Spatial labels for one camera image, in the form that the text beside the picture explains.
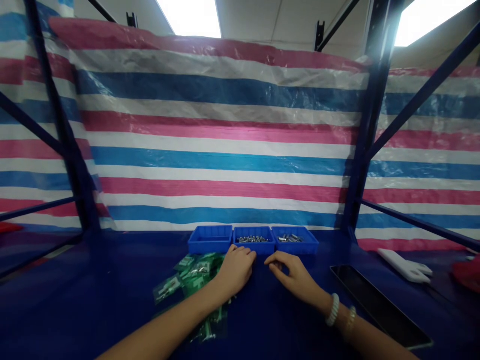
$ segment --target blue plastic tray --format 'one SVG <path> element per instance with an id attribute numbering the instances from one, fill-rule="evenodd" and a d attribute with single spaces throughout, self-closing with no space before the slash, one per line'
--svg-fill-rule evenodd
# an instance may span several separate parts
<path id="1" fill-rule="evenodd" d="M 276 248 L 284 253 L 294 255 L 316 254 L 319 249 L 319 242 L 306 227 L 274 226 L 271 228 L 271 231 L 275 236 Z M 302 237 L 303 242 L 280 242 L 279 236 L 281 237 L 284 234 L 294 234 L 298 237 Z"/>
<path id="2" fill-rule="evenodd" d="M 232 244 L 234 227 L 197 226 L 188 240 L 190 254 L 226 253 Z"/>
<path id="3" fill-rule="evenodd" d="M 238 239 L 246 236 L 261 236 L 269 242 L 246 242 L 239 243 Z M 233 243 L 238 247 L 244 246 L 258 255 L 272 255 L 275 252 L 275 236 L 268 226 L 259 227 L 236 227 L 233 232 Z"/>

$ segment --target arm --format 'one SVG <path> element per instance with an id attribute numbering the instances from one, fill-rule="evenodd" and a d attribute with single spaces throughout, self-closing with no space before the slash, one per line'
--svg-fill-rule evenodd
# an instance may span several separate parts
<path id="1" fill-rule="evenodd" d="M 243 289 L 256 258 L 255 251 L 232 245 L 220 272 L 204 288 L 142 326 L 98 359 L 168 359 L 198 324 Z"/>
<path id="2" fill-rule="evenodd" d="M 282 264 L 290 270 L 289 275 L 282 272 Z M 265 261 L 265 265 L 269 265 L 276 278 L 297 298 L 317 308 L 326 318 L 330 316 L 333 305 L 331 295 L 317 285 L 298 256 L 277 251 Z M 335 327 L 340 332 L 345 330 L 349 317 L 350 310 L 340 304 L 335 321 Z M 349 342 L 365 359 L 417 359 L 398 342 L 358 315 Z"/>

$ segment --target fluorescent light panel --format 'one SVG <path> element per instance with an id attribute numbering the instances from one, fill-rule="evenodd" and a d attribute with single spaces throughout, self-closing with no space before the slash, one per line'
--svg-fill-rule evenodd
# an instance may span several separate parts
<path id="1" fill-rule="evenodd" d="M 215 0 L 156 0 L 178 36 L 221 38 Z"/>
<path id="2" fill-rule="evenodd" d="M 476 0 L 415 0 L 401 13 L 395 46 L 407 47 Z"/>

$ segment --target red object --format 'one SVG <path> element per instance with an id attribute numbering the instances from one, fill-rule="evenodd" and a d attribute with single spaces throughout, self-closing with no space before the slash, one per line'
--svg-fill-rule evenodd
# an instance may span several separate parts
<path id="1" fill-rule="evenodd" d="M 480 256 L 473 261 L 454 263 L 453 276 L 460 284 L 480 294 Z"/>
<path id="2" fill-rule="evenodd" d="M 22 230 L 24 227 L 16 224 L 10 224 L 8 222 L 0 222 L 0 233 L 10 233 L 14 231 Z"/>

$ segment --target blue shelf rail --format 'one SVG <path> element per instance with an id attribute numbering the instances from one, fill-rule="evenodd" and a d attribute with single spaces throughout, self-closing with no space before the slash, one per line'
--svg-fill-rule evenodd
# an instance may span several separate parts
<path id="1" fill-rule="evenodd" d="M 0 222 L 75 202 L 83 233 L 87 231 L 98 233 L 101 231 L 101 228 L 94 199 L 95 186 L 88 172 L 87 164 L 82 157 L 79 145 L 75 140 L 74 132 L 67 120 L 60 95 L 54 83 L 52 68 L 45 48 L 45 39 L 41 28 L 37 2 L 35 0 L 24 0 L 24 2 L 27 18 L 31 26 L 31 36 L 45 80 L 48 99 L 53 107 L 58 140 L 1 92 L 0 107 L 63 157 L 73 197 L 0 214 Z"/>
<path id="2" fill-rule="evenodd" d="M 365 54 L 374 60 L 374 65 L 370 71 L 370 80 L 365 94 L 369 101 L 362 112 L 341 229 L 350 235 L 353 242 L 357 241 L 355 230 L 360 207 L 364 205 L 457 244 L 480 251 L 480 241 L 363 199 L 370 161 L 480 44 L 480 22 L 375 141 L 404 0 L 375 0 L 370 5 Z"/>

